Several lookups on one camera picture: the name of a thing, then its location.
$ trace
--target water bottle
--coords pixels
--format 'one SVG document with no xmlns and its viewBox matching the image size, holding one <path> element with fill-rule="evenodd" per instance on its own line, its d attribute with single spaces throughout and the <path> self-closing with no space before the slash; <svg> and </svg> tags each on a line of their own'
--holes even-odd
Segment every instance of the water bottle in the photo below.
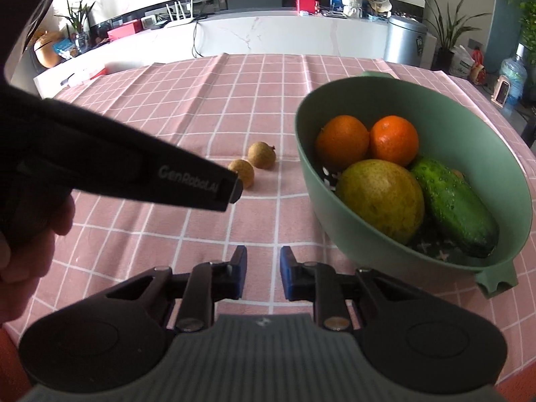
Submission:
<svg viewBox="0 0 536 402">
<path fill-rule="evenodd" d="M 505 105 L 510 106 L 508 109 L 511 110 L 517 105 L 519 99 L 523 95 L 523 88 L 528 77 L 527 70 L 523 63 L 524 53 L 525 46 L 519 44 L 515 57 L 503 60 L 503 63 L 500 65 L 500 75 L 504 75 L 510 81 L 510 93 L 508 94 Z"/>
</svg>

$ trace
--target green basket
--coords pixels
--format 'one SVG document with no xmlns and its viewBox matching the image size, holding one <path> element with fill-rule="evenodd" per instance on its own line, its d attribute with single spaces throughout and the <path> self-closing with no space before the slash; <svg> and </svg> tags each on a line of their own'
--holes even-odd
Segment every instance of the green basket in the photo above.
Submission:
<svg viewBox="0 0 536 402">
<path fill-rule="evenodd" d="M 499 242 L 486 259 L 457 255 L 455 263 L 405 247 L 347 208 L 323 181 L 315 157 L 320 129 L 338 115 L 371 128 L 398 115 L 417 129 L 420 153 L 462 171 L 499 223 Z M 514 258 L 532 224 L 532 201 L 516 158 L 500 137 L 470 110 L 440 93 L 388 74 L 337 80 L 311 92 L 295 121 L 299 159 L 313 208 L 331 240 L 360 267 L 371 267 L 416 285 L 473 274 L 486 297 L 517 285 Z"/>
</svg>

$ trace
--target pink box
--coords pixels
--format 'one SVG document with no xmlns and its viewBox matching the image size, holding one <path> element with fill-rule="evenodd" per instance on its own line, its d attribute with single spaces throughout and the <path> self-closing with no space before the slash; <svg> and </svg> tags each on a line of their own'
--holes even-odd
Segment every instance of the pink box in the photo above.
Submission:
<svg viewBox="0 0 536 402">
<path fill-rule="evenodd" d="M 305 10 L 309 13 L 315 13 L 316 0 L 296 0 L 296 10 Z"/>
<path fill-rule="evenodd" d="M 134 21 L 126 22 L 125 24 L 120 25 L 116 29 L 110 30 L 108 32 L 108 38 L 110 41 L 115 41 L 117 39 L 124 38 L 125 36 L 135 35 L 142 30 L 143 26 L 141 25 L 141 21 L 139 19 L 135 19 Z"/>
</svg>

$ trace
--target gray ribbed surface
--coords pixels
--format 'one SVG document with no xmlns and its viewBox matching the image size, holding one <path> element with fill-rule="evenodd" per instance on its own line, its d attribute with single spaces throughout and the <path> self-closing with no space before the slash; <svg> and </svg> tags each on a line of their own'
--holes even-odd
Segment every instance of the gray ribbed surface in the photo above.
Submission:
<svg viewBox="0 0 536 402">
<path fill-rule="evenodd" d="M 504 402 L 491 387 L 452 397 L 403 389 L 369 366 L 351 335 L 319 329 L 309 315 L 220 316 L 209 331 L 177 337 L 162 362 L 127 387 L 96 395 L 39 387 L 22 402 L 67 400 Z"/>
</svg>

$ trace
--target tablecloth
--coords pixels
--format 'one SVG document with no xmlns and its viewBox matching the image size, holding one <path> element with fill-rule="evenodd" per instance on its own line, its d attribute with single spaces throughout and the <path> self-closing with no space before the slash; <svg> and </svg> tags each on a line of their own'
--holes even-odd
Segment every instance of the tablecloth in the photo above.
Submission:
<svg viewBox="0 0 536 402">
<path fill-rule="evenodd" d="M 315 218 L 299 167 L 294 115 L 311 90 L 363 71 L 387 72 L 434 89 L 481 117 L 523 167 L 534 198 L 536 159 L 507 121 L 468 81 L 383 60 L 324 56 L 220 55 L 153 64 L 61 91 L 57 99 L 117 119 L 222 165 L 245 157 L 248 146 L 276 147 L 273 170 L 256 170 L 255 184 L 226 213 L 143 204 L 74 192 L 71 233 L 56 241 L 50 273 L 28 309 L 7 325 L 14 340 L 36 319 L 156 265 L 189 272 L 200 262 L 229 259 L 248 247 L 243 299 L 225 300 L 217 313 L 310 312 L 285 301 L 278 253 L 291 245 L 301 262 L 317 260 L 352 273 L 353 264 Z M 431 283 L 426 290 L 495 323 L 506 337 L 501 379 L 536 359 L 536 248 L 531 236 L 515 259 L 519 285 L 486 300 L 471 279 Z"/>
</svg>

